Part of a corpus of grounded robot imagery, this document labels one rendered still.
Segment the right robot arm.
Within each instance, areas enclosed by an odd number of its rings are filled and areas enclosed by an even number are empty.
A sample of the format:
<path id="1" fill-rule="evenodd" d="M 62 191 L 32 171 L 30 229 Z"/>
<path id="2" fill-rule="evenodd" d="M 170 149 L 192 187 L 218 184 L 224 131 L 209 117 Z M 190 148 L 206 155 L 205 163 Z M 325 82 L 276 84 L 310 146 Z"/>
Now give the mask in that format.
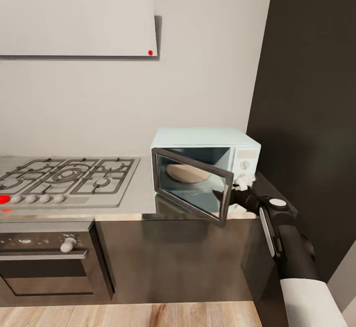
<path id="1" fill-rule="evenodd" d="M 261 218 L 271 256 L 277 263 L 289 327 L 348 327 L 315 264 L 310 241 L 294 226 L 288 203 L 250 192 L 253 174 L 234 180 L 229 205 Z"/>

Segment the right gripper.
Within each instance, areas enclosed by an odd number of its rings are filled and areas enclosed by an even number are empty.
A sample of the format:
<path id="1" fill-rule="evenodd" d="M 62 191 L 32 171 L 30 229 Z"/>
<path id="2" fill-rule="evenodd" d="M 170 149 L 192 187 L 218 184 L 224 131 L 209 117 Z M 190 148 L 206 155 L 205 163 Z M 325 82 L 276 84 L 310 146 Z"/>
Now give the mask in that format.
<path id="1" fill-rule="evenodd" d="M 237 185 L 234 182 L 234 187 L 236 188 Z M 231 190 L 231 197 L 230 197 L 230 203 L 229 205 L 234 205 L 238 204 L 242 206 L 243 208 L 247 209 L 247 201 L 250 196 L 252 196 L 254 193 L 250 192 L 251 190 L 251 185 L 248 185 L 248 189 L 245 191 L 241 190 L 235 190 L 234 188 Z"/>

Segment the microwave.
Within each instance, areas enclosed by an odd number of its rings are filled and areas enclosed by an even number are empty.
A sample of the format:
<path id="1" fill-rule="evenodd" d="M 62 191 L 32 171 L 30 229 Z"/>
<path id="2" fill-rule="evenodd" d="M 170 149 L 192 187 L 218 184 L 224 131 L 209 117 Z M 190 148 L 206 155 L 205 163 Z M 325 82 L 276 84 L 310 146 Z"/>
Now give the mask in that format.
<path id="1" fill-rule="evenodd" d="M 154 190 L 224 229 L 234 180 L 255 174 L 261 144 L 236 127 L 158 128 Z"/>

